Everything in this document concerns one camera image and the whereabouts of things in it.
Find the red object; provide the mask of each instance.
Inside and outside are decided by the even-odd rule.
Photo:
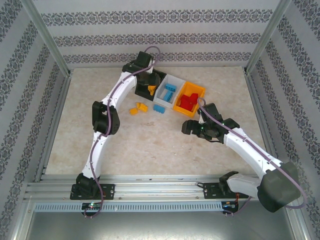
[[[189,102],[192,104],[197,104],[198,96],[198,93],[192,93],[189,97]]]
[[[189,100],[181,97],[181,103],[179,107],[191,112],[194,105],[190,103]]]
[[[187,95],[184,95],[184,94],[181,96],[181,101],[182,100],[187,100],[188,102],[190,102],[189,97]]]

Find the blue block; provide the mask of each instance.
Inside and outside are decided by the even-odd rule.
[[[166,109],[165,109],[163,106],[159,106],[159,105],[155,104],[155,105],[153,106],[153,110],[155,110],[155,111],[157,111],[157,112],[159,112],[159,113],[164,114]]]
[[[172,85],[170,83],[167,83],[165,86],[165,89],[168,89],[169,91],[175,92],[177,87],[175,85]]]
[[[163,100],[165,100],[166,102],[170,103],[170,100],[173,96],[174,92],[173,91],[168,91],[165,95]]]

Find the beige floor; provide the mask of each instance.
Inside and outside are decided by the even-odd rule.
[[[158,67],[160,71],[206,88],[207,103],[215,103],[226,118],[233,118],[263,146],[261,133],[241,67]],[[92,103],[103,99],[119,79],[121,68],[77,68],[74,70],[46,174],[81,173],[90,151]],[[149,107],[147,113],[131,116],[136,102]],[[107,147],[102,174],[111,175],[206,175],[239,171],[254,173],[224,144],[210,143],[181,133],[189,118],[166,108],[153,111],[153,103],[132,90],[118,109],[118,133]]]

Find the patterned wallpaper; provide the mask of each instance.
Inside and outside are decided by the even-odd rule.
[[[251,73],[278,157],[298,168],[312,239],[320,239],[319,36],[319,1],[294,0]]]
[[[73,69],[120,67],[149,45],[160,66],[245,66],[279,0],[34,3]]]
[[[64,76],[18,0],[0,1],[0,240],[44,152]]]

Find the orange block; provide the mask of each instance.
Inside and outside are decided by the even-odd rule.
[[[153,85],[148,86],[148,91],[150,92],[151,96],[155,94],[156,87],[157,86],[153,86]]]
[[[134,107],[129,110],[131,115],[136,115],[138,113],[138,108]]]
[[[145,113],[148,112],[148,106],[141,102],[137,102],[136,107],[142,112],[145,112]]]

